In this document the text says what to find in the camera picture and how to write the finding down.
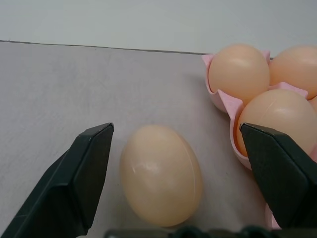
egg carton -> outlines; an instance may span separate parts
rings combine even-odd
[[[265,57],[267,63],[269,64],[270,51],[262,51],[262,54]],[[206,72],[207,72],[207,74],[206,74],[206,87],[207,87],[210,99],[213,102],[213,104],[222,112],[227,113],[230,117],[230,128],[229,128],[230,141],[231,141],[231,145],[232,145],[232,148],[233,148],[233,151],[234,151],[236,157],[246,168],[251,170],[251,165],[250,165],[248,157],[242,155],[239,152],[239,150],[236,146],[235,137],[234,137],[234,133],[236,131],[235,129],[237,127],[239,116],[244,108],[243,102],[241,99],[234,98],[234,97],[222,92],[221,90],[217,90],[216,92],[211,91],[210,86],[209,86],[209,82],[208,82],[208,71],[209,71],[209,67],[210,67],[213,56],[214,56],[214,54],[208,54],[208,55],[202,56],[202,59],[203,59],[205,66],[206,66]],[[305,98],[307,98],[307,95],[308,95],[308,92],[306,90],[296,88],[296,87],[294,87],[288,83],[285,83],[285,82],[281,82],[279,84],[269,86],[268,90],[272,90],[272,89],[285,89],[285,90],[294,91]],[[315,145],[313,151],[311,152],[310,157],[312,158],[312,160],[317,162],[317,144]],[[265,220],[266,220],[266,223],[269,226],[269,228],[273,228],[273,229],[279,228],[279,226],[278,226],[278,224],[277,224],[277,222],[276,222],[276,220],[275,220],[268,205],[266,205],[266,208],[265,208]]]

